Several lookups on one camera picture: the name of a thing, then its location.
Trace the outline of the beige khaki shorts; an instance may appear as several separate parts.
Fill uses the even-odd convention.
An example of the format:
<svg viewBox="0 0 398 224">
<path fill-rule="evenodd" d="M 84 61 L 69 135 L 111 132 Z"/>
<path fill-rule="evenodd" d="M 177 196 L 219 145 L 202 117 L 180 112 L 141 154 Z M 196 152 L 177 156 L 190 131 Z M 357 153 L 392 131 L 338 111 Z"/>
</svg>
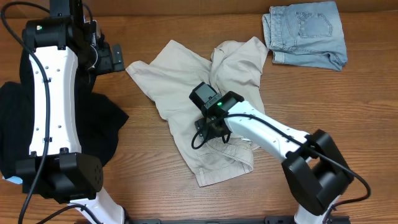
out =
<svg viewBox="0 0 398 224">
<path fill-rule="evenodd" d="M 233 91 L 263 112 L 259 87 L 267 54 L 257 37 L 247 42 L 225 41 L 214 48 L 209 60 L 171 40 L 151 63 L 135 61 L 127 67 L 129 76 L 168 122 L 175 145 L 200 187 L 252 172 L 253 151 L 258 146 L 237 134 L 225 141 L 203 142 L 195 122 L 206 116 L 213 94 L 194 94 L 194 88 L 206 83 L 216 94 Z"/>
</svg>

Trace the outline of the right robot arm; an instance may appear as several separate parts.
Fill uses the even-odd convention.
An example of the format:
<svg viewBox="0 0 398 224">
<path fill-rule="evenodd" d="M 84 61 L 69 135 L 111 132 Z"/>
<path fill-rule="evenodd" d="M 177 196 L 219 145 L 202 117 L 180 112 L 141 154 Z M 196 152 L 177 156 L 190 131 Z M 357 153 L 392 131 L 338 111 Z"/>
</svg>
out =
<svg viewBox="0 0 398 224">
<path fill-rule="evenodd" d="M 290 128 L 255 109 L 241 95 L 229 91 L 221 95 L 202 82 L 190 100 L 203 117 L 196 121 L 203 144 L 231 134 L 257 144 L 280 161 L 293 197 L 299 204 L 293 216 L 268 216 L 265 223 L 349 223 L 348 216 L 331 215 L 331 207 L 353 181 L 348 165 L 329 134 L 313 134 Z"/>
</svg>

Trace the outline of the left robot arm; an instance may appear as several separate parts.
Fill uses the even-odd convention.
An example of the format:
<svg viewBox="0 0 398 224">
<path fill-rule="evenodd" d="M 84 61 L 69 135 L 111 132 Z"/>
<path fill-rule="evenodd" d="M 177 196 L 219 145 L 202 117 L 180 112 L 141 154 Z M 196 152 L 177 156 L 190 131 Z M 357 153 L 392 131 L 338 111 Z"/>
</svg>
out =
<svg viewBox="0 0 398 224">
<path fill-rule="evenodd" d="M 82 153 L 75 119 L 75 78 L 124 69 L 119 45 L 109 45 L 81 1 L 51 1 L 48 18 L 27 22 L 19 43 L 34 79 L 34 130 L 27 159 L 16 163 L 27 196 L 77 208 L 91 223 L 127 223 L 127 213 L 103 186 L 103 166 Z"/>
</svg>

